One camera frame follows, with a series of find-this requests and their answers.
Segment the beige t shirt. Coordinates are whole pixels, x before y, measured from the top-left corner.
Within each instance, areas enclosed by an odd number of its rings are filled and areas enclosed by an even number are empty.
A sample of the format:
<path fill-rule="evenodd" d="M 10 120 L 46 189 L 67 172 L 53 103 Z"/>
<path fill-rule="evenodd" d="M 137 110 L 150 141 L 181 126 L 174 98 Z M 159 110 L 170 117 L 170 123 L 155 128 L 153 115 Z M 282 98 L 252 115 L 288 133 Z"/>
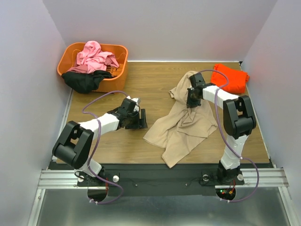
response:
<path fill-rule="evenodd" d="M 157 119 L 143 139 L 154 146 L 164 148 L 162 159 L 169 168 L 175 166 L 201 142 L 217 130 L 217 122 L 208 101 L 202 100 L 195 108 L 186 106 L 190 77 L 189 71 L 177 86 L 169 91 L 175 100 L 168 115 Z"/>

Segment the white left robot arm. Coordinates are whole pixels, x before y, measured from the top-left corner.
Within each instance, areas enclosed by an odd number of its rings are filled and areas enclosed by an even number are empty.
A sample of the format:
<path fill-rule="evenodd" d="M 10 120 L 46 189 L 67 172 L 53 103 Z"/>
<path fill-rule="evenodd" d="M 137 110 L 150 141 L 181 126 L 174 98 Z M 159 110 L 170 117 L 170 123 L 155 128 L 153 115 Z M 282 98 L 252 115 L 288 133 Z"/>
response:
<path fill-rule="evenodd" d="M 62 160 L 75 170 L 79 182 L 89 180 L 98 186 L 103 182 L 119 186 L 119 176 L 113 176 L 113 182 L 105 178 L 102 165 L 93 160 L 95 150 L 100 143 L 100 136 L 120 128 L 147 128 L 146 110 L 135 108 L 132 112 L 117 108 L 103 116 L 86 122 L 70 121 L 66 123 L 58 137 L 52 155 Z"/>

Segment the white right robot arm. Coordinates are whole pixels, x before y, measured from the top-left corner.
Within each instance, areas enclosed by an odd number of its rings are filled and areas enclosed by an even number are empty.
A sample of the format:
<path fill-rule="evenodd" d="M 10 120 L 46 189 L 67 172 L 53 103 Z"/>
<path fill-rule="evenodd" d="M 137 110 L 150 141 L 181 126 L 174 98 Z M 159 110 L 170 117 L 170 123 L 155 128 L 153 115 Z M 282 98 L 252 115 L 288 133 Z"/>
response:
<path fill-rule="evenodd" d="M 225 143 L 223 156 L 216 172 L 217 180 L 226 184 L 240 174 L 240 161 L 246 140 L 256 128 L 256 118 L 249 96 L 237 96 L 215 85 L 200 85 L 188 88 L 187 107 L 201 105 L 201 100 L 214 104 L 215 110 L 223 110 L 223 124 L 219 116 L 217 123 Z"/>

